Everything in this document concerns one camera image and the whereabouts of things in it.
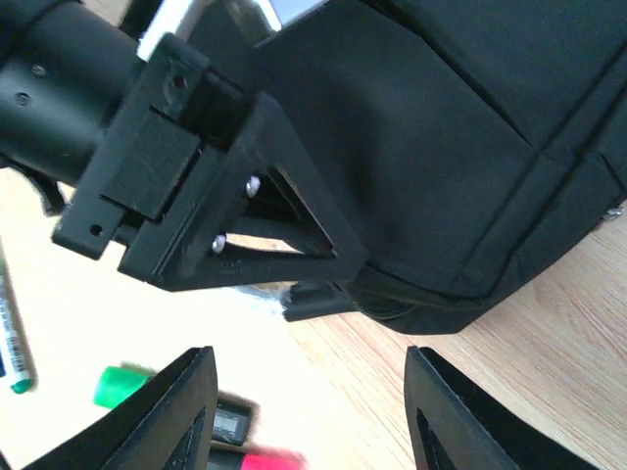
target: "pen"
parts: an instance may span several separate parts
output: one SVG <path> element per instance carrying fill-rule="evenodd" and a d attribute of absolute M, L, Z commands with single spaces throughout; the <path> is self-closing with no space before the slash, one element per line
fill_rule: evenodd
<path fill-rule="evenodd" d="M 11 389 L 23 394 L 32 387 L 23 345 L 11 307 L 7 301 L 7 276 L 4 255 L 0 255 L 0 356 Z"/>

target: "marker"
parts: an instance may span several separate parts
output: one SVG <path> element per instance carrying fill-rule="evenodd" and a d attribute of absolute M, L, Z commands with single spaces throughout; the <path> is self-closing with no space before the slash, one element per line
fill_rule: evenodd
<path fill-rule="evenodd" d="M 4 256 L 0 256 L 0 356 L 11 390 L 23 394 L 32 387 L 32 380 L 26 367 L 22 340 L 7 301 L 6 283 L 6 265 Z"/>
<path fill-rule="evenodd" d="M 212 447 L 207 470 L 301 470 L 303 464 L 289 457 L 241 453 Z"/>

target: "black plastic piece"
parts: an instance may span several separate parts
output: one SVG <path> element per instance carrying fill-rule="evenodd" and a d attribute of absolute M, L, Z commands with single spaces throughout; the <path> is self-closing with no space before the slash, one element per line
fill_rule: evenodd
<path fill-rule="evenodd" d="M 287 321 L 309 320 L 354 311 L 355 305 L 328 283 L 299 282 L 281 297 Z"/>
<path fill-rule="evenodd" d="M 189 350 L 25 470 L 205 470 L 216 402 L 213 349 Z"/>
<path fill-rule="evenodd" d="M 232 446 L 243 446 L 253 422 L 253 408 L 228 399 L 218 399 L 212 439 Z"/>
<path fill-rule="evenodd" d="M 408 349 L 405 405 L 418 469 L 591 470 L 428 348 Z"/>
<path fill-rule="evenodd" d="M 266 203 L 245 191 L 253 175 L 274 188 L 271 202 L 283 200 L 293 215 L 287 225 L 311 234 L 315 253 L 227 245 L 214 254 L 218 234 L 236 229 L 250 208 L 264 212 Z M 93 259 L 113 238 L 128 245 L 121 272 L 172 291 L 351 279 L 365 260 L 280 106 L 264 93 L 247 104 L 209 59 L 172 35 L 124 100 L 53 235 Z"/>
<path fill-rule="evenodd" d="M 223 448 L 212 448 L 212 458 L 207 470 L 239 470 L 246 454 Z"/>

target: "screw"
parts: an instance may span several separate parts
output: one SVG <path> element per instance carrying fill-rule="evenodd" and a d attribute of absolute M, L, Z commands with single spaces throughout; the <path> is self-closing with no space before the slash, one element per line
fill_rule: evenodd
<path fill-rule="evenodd" d="M 215 237 L 214 242 L 212 243 L 212 250 L 216 255 L 219 255 L 224 251 L 224 248 L 226 248 L 226 235 L 220 233 Z"/>
<path fill-rule="evenodd" d="M 46 76 L 48 74 L 48 71 L 46 71 L 45 68 L 43 68 L 42 66 L 40 66 L 38 64 L 35 64 L 34 66 L 32 66 L 30 68 L 30 71 L 32 71 L 39 78 L 43 78 L 44 76 Z"/>
<path fill-rule="evenodd" d="M 246 183 L 246 194 L 249 198 L 254 198 L 259 193 L 262 187 L 262 181 L 257 176 L 251 176 L 251 179 Z"/>
<path fill-rule="evenodd" d="M 16 93 L 16 101 L 20 106 L 28 106 L 30 104 L 30 96 L 26 93 Z"/>

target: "bolt head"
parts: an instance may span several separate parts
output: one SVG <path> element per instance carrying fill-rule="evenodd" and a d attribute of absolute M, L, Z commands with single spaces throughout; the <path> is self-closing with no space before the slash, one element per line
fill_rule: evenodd
<path fill-rule="evenodd" d="M 220 233 L 215 237 L 214 242 L 212 243 L 212 250 L 216 255 L 219 255 L 224 251 L 224 248 L 226 248 L 226 235 Z"/>
<path fill-rule="evenodd" d="M 246 194 L 249 198 L 254 198 L 262 187 L 262 181 L 257 176 L 251 176 L 246 183 Z"/>

